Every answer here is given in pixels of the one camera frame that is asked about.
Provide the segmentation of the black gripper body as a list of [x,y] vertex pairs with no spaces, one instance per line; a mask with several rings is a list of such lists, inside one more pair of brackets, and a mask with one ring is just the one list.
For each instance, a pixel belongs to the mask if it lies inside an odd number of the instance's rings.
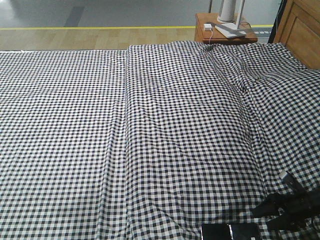
[[272,193],[252,209],[255,218],[276,216],[266,225],[271,231],[298,231],[306,226],[306,219],[320,214],[320,192],[309,191],[296,194]]

